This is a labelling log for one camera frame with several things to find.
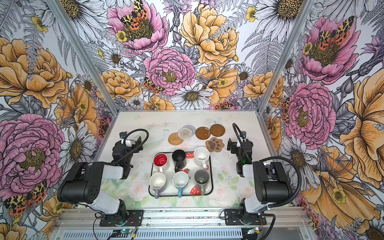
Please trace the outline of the cork paw print coaster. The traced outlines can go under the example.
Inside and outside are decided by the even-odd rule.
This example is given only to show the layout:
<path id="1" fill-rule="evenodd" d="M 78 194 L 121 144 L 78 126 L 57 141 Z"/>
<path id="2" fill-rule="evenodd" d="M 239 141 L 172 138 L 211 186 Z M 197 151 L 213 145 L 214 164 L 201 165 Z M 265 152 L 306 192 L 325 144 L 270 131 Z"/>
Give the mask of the cork paw print coaster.
<path id="1" fill-rule="evenodd" d="M 205 144 L 206 144 L 206 148 L 210 153 L 213 153 L 213 152 L 219 153 L 225 147 L 223 140 L 218 139 L 216 137 L 213 137 L 210 140 L 207 140 Z"/>

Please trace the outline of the matte brown wooden coaster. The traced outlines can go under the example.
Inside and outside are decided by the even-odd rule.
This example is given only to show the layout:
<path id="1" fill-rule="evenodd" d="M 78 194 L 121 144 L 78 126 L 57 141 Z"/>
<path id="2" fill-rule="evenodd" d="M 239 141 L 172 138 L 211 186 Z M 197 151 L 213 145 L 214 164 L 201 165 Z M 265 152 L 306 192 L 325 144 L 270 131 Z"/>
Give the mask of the matte brown wooden coaster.
<path id="1" fill-rule="evenodd" d="M 210 127 L 210 133 L 215 137 L 221 137 L 225 134 L 225 132 L 226 132 L 226 129 L 221 124 L 214 124 Z"/>

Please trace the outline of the glossy brown wooden coaster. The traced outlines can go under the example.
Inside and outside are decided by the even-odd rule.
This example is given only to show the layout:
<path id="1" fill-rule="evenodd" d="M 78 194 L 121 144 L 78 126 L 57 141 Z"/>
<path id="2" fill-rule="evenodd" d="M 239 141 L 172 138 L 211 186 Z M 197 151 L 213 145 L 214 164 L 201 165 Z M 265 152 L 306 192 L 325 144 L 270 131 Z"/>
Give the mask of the glossy brown wooden coaster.
<path id="1" fill-rule="evenodd" d="M 195 135 L 200 140 L 207 140 L 211 136 L 211 132 L 207 127 L 199 127 L 196 129 Z"/>

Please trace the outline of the woven rattan coaster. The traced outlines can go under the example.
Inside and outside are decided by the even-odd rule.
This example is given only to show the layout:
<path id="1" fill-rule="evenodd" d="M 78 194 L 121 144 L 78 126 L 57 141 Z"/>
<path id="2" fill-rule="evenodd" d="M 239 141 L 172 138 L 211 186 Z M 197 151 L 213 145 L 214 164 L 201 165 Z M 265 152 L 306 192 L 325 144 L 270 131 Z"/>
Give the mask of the woven rattan coaster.
<path id="1" fill-rule="evenodd" d="M 178 133 L 172 133 L 170 134 L 170 136 L 168 137 L 168 142 L 173 145 L 173 146 L 178 146 L 178 145 L 181 145 L 183 143 L 183 139 L 181 139 L 178 135 Z"/>

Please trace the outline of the grey crochet coaster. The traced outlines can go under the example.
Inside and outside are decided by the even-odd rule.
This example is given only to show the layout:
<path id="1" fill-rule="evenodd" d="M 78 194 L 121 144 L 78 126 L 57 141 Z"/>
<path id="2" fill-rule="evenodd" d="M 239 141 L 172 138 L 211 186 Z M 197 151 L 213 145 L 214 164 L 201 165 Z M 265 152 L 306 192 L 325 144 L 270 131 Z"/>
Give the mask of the grey crochet coaster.
<path id="1" fill-rule="evenodd" d="M 193 132 L 193 135 L 196 132 L 196 128 L 194 126 L 192 126 L 192 125 L 185 125 L 185 126 L 183 126 L 183 128 L 190 129 Z"/>

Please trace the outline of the multicolour rope coaster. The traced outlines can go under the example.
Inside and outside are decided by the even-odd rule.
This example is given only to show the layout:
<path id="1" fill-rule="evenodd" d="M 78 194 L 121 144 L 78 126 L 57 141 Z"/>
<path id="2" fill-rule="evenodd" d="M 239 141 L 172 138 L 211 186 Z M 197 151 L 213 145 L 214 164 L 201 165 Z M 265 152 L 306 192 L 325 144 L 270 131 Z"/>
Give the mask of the multicolour rope coaster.
<path id="1" fill-rule="evenodd" d="M 194 135 L 194 132 L 193 132 L 193 130 L 191 130 L 189 128 L 181 128 L 181 129 L 179 129 L 177 134 L 178 134 L 178 137 L 180 139 L 187 140 L 187 139 L 190 139 Z"/>

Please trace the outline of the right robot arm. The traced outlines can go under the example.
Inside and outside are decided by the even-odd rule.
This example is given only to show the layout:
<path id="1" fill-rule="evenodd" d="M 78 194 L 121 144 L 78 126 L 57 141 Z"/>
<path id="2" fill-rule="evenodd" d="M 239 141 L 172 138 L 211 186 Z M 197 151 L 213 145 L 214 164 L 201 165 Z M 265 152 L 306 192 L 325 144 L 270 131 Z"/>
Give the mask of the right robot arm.
<path id="1" fill-rule="evenodd" d="M 263 225 L 262 215 L 271 205 L 282 203 L 293 196 L 288 177 L 280 162 L 271 159 L 253 161 L 253 143 L 246 138 L 246 133 L 236 132 L 237 141 L 228 141 L 227 150 L 235 154 L 237 174 L 242 178 L 254 180 L 255 193 L 243 198 L 239 208 L 226 209 L 224 217 L 227 226 Z"/>

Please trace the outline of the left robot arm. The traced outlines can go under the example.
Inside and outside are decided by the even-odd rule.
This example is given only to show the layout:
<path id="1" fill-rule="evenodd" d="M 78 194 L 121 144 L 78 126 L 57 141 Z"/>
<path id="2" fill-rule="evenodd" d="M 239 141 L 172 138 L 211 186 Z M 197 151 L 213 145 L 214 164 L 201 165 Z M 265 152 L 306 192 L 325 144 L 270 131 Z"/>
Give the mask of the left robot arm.
<path id="1" fill-rule="evenodd" d="M 145 129 L 123 132 L 115 143 L 111 162 L 75 163 L 58 189 L 58 200 L 93 210 L 101 218 L 101 227 L 138 226 L 135 214 L 130 214 L 125 202 L 111 197 L 101 188 L 104 180 L 126 180 L 133 168 L 135 153 L 143 150 L 149 138 Z"/>

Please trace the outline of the red interior mug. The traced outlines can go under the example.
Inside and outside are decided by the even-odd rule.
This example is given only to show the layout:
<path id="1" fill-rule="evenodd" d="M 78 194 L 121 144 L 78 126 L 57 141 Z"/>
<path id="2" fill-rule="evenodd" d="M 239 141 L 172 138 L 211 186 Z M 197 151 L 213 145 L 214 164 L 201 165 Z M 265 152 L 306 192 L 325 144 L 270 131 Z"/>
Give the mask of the red interior mug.
<path id="1" fill-rule="evenodd" d="M 153 164 L 155 169 L 160 173 L 165 173 L 169 168 L 169 158 L 164 153 L 159 153 L 154 156 Z"/>

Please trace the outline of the grey mug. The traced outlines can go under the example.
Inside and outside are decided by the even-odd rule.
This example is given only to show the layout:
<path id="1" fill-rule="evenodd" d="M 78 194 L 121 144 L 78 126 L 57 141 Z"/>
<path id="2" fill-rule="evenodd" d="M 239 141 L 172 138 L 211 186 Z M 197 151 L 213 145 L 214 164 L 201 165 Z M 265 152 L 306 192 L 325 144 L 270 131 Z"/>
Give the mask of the grey mug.
<path id="1" fill-rule="evenodd" d="M 206 170 L 198 170 L 194 175 L 196 181 L 196 189 L 201 193 L 201 196 L 205 195 L 206 186 L 210 181 L 210 175 Z"/>

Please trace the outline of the black mug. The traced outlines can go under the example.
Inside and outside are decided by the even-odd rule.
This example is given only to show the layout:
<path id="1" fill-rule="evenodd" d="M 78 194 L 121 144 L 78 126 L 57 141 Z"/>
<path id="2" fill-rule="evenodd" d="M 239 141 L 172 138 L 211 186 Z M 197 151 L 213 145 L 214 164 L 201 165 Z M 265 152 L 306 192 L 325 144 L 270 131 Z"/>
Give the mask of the black mug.
<path id="1" fill-rule="evenodd" d="M 175 173 L 182 171 L 187 165 L 186 152 L 183 150 L 174 151 L 172 159 L 175 165 Z"/>

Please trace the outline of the green circuit board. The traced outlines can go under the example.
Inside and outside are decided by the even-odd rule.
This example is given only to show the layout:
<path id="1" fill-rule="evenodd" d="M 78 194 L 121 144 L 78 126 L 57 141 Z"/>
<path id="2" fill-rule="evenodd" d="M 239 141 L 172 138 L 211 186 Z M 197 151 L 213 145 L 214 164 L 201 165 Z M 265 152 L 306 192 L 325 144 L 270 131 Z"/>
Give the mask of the green circuit board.
<path id="1" fill-rule="evenodd" d="M 114 230 L 111 234 L 111 237 L 112 238 L 132 238 L 135 233 L 136 233 L 136 230 L 134 229 Z"/>

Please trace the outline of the right small circuit board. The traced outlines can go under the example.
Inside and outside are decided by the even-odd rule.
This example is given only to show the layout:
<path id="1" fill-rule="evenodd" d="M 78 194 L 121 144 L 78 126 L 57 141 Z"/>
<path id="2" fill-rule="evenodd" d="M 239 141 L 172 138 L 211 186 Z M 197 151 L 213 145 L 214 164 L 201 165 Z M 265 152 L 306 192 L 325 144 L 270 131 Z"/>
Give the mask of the right small circuit board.
<path id="1" fill-rule="evenodd" d="M 259 233 L 260 233 L 260 228 L 259 227 L 254 227 L 254 228 L 249 229 L 247 231 L 247 235 L 259 234 Z"/>

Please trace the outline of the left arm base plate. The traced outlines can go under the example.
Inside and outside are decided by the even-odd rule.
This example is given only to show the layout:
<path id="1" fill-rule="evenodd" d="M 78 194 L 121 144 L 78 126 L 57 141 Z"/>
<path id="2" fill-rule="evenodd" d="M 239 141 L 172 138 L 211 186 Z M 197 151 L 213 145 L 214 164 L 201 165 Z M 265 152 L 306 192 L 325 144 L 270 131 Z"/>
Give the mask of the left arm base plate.
<path id="1" fill-rule="evenodd" d="M 144 210 L 127 210 L 123 216 L 118 214 L 106 215 L 101 219 L 100 227 L 140 227 Z"/>

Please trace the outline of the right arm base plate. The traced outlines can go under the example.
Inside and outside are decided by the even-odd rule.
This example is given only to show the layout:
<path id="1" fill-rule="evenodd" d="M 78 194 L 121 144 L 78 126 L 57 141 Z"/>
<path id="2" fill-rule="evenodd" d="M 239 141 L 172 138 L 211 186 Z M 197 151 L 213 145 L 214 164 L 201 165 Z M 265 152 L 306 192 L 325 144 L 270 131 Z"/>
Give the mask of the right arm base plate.
<path id="1" fill-rule="evenodd" d="M 227 226 L 264 226 L 267 224 L 264 216 L 247 212 L 241 214 L 239 209 L 224 209 L 220 217 L 225 220 Z"/>

